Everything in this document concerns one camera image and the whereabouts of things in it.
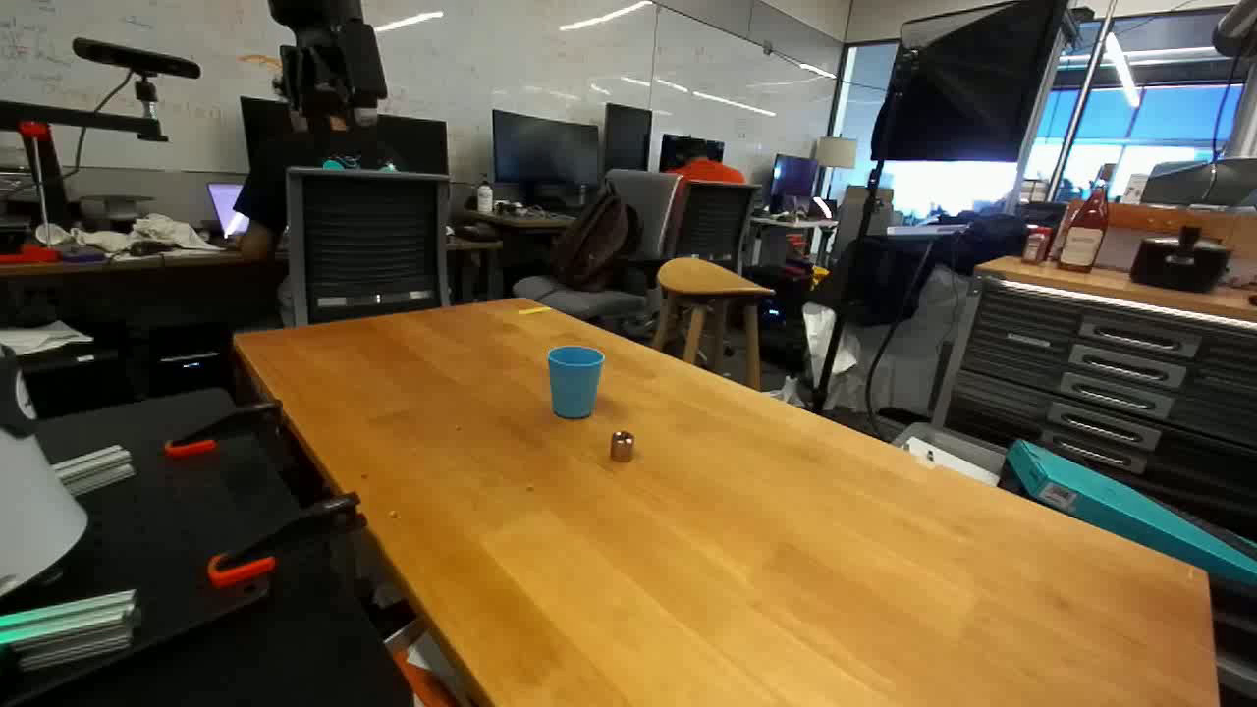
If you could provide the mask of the teal case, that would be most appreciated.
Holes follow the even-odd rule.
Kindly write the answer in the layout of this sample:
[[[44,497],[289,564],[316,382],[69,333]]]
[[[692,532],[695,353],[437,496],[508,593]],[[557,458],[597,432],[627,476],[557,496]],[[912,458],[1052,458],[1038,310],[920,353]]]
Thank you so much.
[[[1247,539],[1208,530],[1149,496],[1027,441],[1018,441],[1006,452],[1006,468],[1027,497],[1052,509],[1164,548],[1221,579],[1257,583],[1257,545]]]

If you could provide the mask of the black computer monitor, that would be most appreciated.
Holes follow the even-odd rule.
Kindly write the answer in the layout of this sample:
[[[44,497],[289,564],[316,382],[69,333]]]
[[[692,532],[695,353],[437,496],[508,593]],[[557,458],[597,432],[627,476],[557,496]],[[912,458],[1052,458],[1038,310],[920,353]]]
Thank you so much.
[[[535,113],[492,113],[492,168],[514,189],[580,189],[599,175],[599,141],[594,124]]]

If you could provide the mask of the black softbox light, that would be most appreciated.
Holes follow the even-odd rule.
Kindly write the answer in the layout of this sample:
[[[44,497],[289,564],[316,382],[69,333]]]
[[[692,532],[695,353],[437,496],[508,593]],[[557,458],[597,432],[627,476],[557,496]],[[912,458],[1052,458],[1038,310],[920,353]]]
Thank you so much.
[[[995,0],[899,27],[874,159],[1013,159],[1069,0]]]

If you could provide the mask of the small silver object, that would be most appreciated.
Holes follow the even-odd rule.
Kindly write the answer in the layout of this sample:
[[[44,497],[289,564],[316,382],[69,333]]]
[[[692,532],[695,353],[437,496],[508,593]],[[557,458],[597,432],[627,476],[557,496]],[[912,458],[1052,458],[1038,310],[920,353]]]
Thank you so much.
[[[637,435],[632,432],[612,432],[608,435],[608,458],[627,462],[637,456]]]

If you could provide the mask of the blue plastic cup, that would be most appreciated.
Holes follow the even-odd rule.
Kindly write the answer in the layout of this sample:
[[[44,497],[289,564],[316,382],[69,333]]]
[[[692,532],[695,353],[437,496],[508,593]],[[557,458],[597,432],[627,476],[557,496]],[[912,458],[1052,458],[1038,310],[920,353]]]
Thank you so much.
[[[552,344],[550,367],[550,411],[561,418],[585,418],[597,409],[597,383],[603,358],[594,344]]]

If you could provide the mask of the grey drawer cabinet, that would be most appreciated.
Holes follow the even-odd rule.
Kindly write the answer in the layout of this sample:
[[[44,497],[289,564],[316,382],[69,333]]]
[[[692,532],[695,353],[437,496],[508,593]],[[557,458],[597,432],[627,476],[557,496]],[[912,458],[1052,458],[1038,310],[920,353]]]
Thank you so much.
[[[1257,519],[1257,310],[991,260],[934,418],[1038,441],[1221,527]]]

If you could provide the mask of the orange-tipped black clamp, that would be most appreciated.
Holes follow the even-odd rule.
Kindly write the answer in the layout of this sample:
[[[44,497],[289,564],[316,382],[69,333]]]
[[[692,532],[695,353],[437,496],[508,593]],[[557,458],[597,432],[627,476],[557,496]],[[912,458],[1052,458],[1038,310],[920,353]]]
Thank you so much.
[[[174,441],[162,445],[162,456],[166,458],[196,458],[196,456],[216,456],[216,446],[229,441],[229,435],[239,435],[239,432],[258,432],[258,428],[273,428],[278,425],[278,403],[273,400],[258,400],[258,403],[239,403],[191,432],[180,432]]]
[[[332,530],[356,527],[356,496],[332,496],[314,507],[293,509],[278,527],[264,530],[258,539],[218,548],[206,559],[203,578],[212,590],[244,590],[252,579],[267,579],[278,570],[278,548],[320,539]]]

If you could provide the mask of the grey office chair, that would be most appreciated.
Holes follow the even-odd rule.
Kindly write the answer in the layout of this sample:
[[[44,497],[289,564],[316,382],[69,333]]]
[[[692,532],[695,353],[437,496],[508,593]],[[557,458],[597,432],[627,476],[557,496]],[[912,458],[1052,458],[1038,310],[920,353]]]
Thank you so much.
[[[577,221],[552,240],[550,267],[514,282],[594,325],[640,337],[657,310],[657,270],[669,253],[678,179],[670,174],[612,168]]]

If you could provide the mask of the wooden stool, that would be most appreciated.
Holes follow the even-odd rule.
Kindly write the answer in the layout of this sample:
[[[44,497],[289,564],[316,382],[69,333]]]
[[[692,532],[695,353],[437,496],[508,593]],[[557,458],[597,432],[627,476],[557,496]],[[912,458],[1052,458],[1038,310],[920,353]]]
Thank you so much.
[[[678,358],[700,360],[703,344],[726,344],[729,312],[741,312],[747,325],[747,383],[760,383],[760,325],[756,303],[769,297],[769,288],[741,277],[737,270],[700,260],[677,253],[657,270],[658,312],[653,331],[653,344],[669,348],[670,331],[684,331]]]

